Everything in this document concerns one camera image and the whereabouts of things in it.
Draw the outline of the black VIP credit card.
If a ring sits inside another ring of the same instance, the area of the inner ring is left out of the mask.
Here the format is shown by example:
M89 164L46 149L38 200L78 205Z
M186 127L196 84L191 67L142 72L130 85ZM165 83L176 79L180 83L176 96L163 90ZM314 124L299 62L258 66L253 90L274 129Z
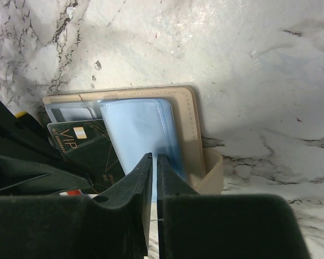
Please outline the black VIP credit card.
M47 128L64 159L92 177L92 186L82 193L99 194L125 176L103 120L49 123Z

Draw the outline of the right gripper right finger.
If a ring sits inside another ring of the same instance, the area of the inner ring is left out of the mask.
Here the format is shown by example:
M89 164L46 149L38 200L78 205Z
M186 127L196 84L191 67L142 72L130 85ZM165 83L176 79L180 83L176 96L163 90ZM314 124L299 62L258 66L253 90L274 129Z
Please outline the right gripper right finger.
M201 195L157 158L160 258L309 258L296 217L276 195Z

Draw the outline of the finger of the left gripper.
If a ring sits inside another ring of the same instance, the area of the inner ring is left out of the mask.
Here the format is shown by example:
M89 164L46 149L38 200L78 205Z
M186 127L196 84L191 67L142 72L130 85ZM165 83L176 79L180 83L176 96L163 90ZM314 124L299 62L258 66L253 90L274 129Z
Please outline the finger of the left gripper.
M67 165L0 155L0 196L57 195L91 185L88 175Z
M0 173L68 171L61 155L40 132L40 127L30 129L0 101Z

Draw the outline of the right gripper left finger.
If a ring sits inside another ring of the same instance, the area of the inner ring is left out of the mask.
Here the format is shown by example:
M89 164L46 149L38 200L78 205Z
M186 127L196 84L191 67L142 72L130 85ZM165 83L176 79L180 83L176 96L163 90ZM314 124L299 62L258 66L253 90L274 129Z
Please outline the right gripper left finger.
M148 254L152 155L105 192L0 197L0 258L143 258Z

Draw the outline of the white striped credit card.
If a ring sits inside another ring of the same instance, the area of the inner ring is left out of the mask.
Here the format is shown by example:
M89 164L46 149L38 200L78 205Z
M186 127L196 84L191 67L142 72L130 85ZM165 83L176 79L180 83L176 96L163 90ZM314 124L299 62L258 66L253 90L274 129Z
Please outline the white striped credit card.
M102 118L100 107L96 101L45 104L45 109L52 123Z

